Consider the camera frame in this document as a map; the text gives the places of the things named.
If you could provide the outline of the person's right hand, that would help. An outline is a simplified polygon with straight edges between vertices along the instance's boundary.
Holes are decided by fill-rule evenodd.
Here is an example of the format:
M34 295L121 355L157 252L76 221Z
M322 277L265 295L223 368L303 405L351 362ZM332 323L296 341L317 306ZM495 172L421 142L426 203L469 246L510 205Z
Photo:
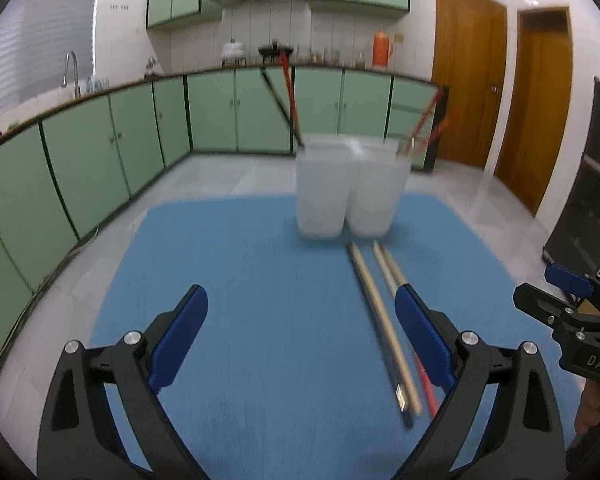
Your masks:
M574 420L574 430L583 436L600 423L600 384L587 379Z

